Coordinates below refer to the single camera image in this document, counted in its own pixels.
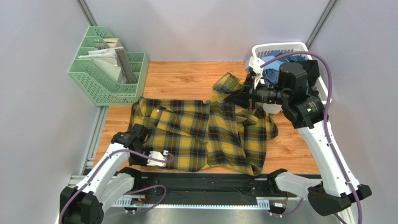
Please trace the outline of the yellow plaid long sleeve shirt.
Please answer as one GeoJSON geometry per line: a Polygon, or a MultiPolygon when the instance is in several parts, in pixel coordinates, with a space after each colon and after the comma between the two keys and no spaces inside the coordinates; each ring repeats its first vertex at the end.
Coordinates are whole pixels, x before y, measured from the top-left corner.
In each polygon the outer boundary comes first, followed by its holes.
{"type": "Polygon", "coordinates": [[[150,133],[145,146],[174,156],[167,169],[223,167],[257,176],[267,142],[278,136],[278,128],[262,104],[248,110],[225,102],[241,88],[239,78],[226,73],[213,85],[208,100],[141,98],[131,107],[129,127],[145,126],[150,133]]]}

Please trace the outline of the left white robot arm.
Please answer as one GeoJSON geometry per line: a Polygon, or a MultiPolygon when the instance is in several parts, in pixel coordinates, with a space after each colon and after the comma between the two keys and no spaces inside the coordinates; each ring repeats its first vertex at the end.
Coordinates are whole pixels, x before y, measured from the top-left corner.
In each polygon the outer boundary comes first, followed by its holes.
{"type": "Polygon", "coordinates": [[[60,194],[58,223],[100,224],[106,211],[123,194],[142,188],[140,171],[125,167],[129,158],[145,165],[149,148],[144,147],[148,128],[135,124],[127,132],[118,132],[111,140],[106,154],[75,187],[65,187],[60,194]]]}

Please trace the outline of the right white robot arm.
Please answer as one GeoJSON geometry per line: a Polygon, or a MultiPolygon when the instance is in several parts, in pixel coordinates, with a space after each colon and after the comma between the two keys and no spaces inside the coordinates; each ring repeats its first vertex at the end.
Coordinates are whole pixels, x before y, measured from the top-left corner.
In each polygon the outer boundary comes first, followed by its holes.
{"type": "Polygon", "coordinates": [[[316,61],[287,62],[279,67],[276,84],[262,84],[259,62],[245,66],[243,87],[226,98],[228,103],[253,110],[258,103],[280,105],[308,145],[320,171],[320,180],[294,175],[279,169],[267,176],[272,194],[293,193],[307,200],[322,216],[336,214],[372,195],[368,185],[360,184],[350,172],[332,135],[325,106],[310,90],[308,76],[318,74],[316,61]]]}

